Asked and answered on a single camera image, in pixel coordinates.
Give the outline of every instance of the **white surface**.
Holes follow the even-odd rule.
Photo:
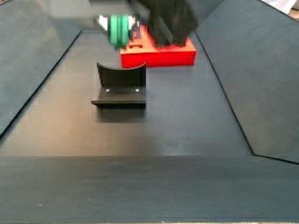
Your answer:
[[[296,0],[263,0],[267,4],[278,8],[283,13],[288,13],[292,9]]]
[[[98,17],[98,24],[104,28],[104,30],[108,30],[108,19],[103,16]]]

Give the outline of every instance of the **black bracket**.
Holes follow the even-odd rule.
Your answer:
[[[103,106],[146,106],[146,64],[130,69],[115,69],[98,63],[100,90],[98,100]]]

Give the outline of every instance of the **dark gray surface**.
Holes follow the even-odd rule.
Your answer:
[[[223,0],[187,0],[199,19],[199,25],[218,8]]]
[[[3,157],[0,222],[298,222],[298,173],[258,157]]]
[[[0,7],[0,135],[80,33],[55,22],[37,0]]]
[[[259,1],[226,0],[198,33],[254,152],[298,163],[298,22]]]
[[[96,15],[127,14],[132,10],[127,0],[99,0],[91,3],[90,0],[40,0],[47,13],[57,19],[68,19],[83,30],[98,30],[95,23]]]
[[[251,156],[199,40],[196,65],[147,69],[146,110],[102,110],[107,37],[84,32],[0,142],[0,156]]]

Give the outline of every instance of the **green part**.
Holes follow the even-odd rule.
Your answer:
[[[110,44],[115,48],[126,48],[128,37],[128,15],[112,15],[110,22]]]

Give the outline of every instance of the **red base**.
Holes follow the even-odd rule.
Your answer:
[[[127,49],[120,50],[123,68],[139,67],[144,63],[147,67],[194,66],[196,49],[190,39],[186,47],[156,48],[146,26],[142,26],[142,36],[128,43]]]

